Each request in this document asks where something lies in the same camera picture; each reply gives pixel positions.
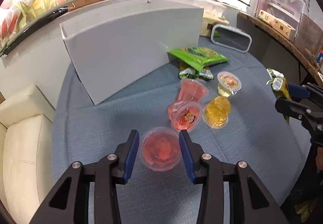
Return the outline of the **person's right hand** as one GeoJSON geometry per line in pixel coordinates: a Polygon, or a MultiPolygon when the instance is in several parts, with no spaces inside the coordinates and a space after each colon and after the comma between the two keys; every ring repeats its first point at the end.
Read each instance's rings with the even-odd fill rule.
{"type": "Polygon", "coordinates": [[[323,148],[322,147],[318,147],[317,149],[316,167],[317,167],[317,172],[320,172],[323,170],[323,148]]]}

